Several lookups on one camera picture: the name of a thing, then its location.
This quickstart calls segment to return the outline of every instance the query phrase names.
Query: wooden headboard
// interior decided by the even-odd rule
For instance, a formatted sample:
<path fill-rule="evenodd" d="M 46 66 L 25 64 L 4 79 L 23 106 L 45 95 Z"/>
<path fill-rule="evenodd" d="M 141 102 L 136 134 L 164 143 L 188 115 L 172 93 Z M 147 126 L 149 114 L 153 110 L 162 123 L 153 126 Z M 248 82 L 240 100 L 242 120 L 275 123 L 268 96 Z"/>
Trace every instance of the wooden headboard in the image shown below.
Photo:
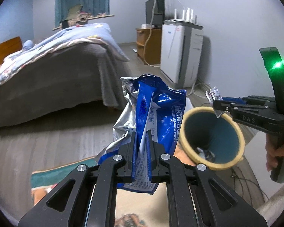
<path fill-rule="evenodd" d="M 3 63 L 3 59 L 22 49 L 22 42 L 20 37 L 12 38 L 0 44 L 0 65 Z"/>

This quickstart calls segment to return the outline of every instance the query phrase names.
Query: window sill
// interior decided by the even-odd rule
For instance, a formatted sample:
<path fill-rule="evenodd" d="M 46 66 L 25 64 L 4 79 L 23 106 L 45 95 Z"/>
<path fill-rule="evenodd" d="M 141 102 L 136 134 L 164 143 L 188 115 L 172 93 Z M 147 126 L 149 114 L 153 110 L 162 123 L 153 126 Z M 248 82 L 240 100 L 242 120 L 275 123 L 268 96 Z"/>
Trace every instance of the window sill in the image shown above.
<path fill-rule="evenodd" d="M 109 14 L 109 15 L 91 17 L 91 18 L 88 18 L 87 20 L 100 19 L 100 18 L 113 17 L 113 16 L 114 16 L 113 14 Z M 53 31 L 58 30 L 58 29 L 61 29 L 61 28 L 60 27 L 53 28 Z"/>

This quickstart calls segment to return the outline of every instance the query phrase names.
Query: yellow trash can rim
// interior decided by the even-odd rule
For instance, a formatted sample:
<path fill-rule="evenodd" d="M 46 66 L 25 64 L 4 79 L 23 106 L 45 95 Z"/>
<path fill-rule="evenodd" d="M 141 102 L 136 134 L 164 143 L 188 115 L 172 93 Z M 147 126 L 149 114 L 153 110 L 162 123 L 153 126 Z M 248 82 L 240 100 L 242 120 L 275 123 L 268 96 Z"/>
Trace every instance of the yellow trash can rim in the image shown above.
<path fill-rule="evenodd" d="M 224 164 L 219 164 L 219 163 L 212 163 L 209 162 L 205 159 L 203 159 L 202 157 L 200 157 L 195 150 L 193 150 L 193 148 L 189 145 L 186 136 L 185 136 L 185 123 L 187 121 L 187 119 L 196 113 L 201 113 L 201 112 L 208 112 L 208 113 L 213 113 L 214 114 L 214 110 L 211 107 L 195 107 L 189 111 L 187 111 L 184 115 L 183 115 L 183 120 L 182 120 L 182 125 L 181 125 L 181 129 L 180 129 L 180 134 L 179 134 L 179 141 L 180 144 L 182 145 L 183 149 L 185 150 L 185 152 L 187 153 L 187 155 L 190 157 L 190 159 L 196 163 L 202 163 L 207 165 L 210 169 L 212 170 L 225 170 L 228 168 L 231 168 L 232 166 L 234 166 L 236 163 L 238 163 L 243 154 L 244 154 L 244 148 L 245 148 L 245 140 L 243 137 L 243 133 L 241 131 L 241 129 L 239 128 L 239 126 L 237 125 L 237 123 L 235 123 L 231 117 L 229 117 L 227 114 L 222 114 L 221 117 L 219 117 L 219 119 L 225 119 L 229 124 L 231 124 L 231 126 L 234 128 L 238 139 L 239 139 L 239 151 L 236 155 L 236 157 L 228 162 L 228 163 L 224 163 Z"/>

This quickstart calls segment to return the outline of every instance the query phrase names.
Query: trash can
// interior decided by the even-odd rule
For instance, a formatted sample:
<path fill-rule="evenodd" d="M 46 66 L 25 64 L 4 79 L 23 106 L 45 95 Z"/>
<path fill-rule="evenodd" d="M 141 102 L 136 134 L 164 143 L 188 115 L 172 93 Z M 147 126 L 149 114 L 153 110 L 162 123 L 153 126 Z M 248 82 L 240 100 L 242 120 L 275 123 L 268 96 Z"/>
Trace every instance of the trash can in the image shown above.
<path fill-rule="evenodd" d="M 227 114 L 217 118 L 211 107 L 196 107 L 183 116 L 179 142 L 190 159 L 212 170 L 225 170 L 243 156 L 245 141 L 239 126 Z M 197 147 L 211 151 L 213 162 L 199 156 Z"/>

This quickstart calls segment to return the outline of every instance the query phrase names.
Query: blue wall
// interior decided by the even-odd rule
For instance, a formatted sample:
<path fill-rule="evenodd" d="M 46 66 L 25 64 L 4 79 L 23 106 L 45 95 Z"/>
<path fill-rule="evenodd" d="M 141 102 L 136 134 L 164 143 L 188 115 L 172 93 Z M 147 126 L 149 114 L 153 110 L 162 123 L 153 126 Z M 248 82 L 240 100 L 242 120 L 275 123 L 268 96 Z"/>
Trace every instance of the blue wall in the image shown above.
<path fill-rule="evenodd" d="M 20 36 L 34 39 L 33 0 L 4 0 L 0 6 L 0 43 Z"/>

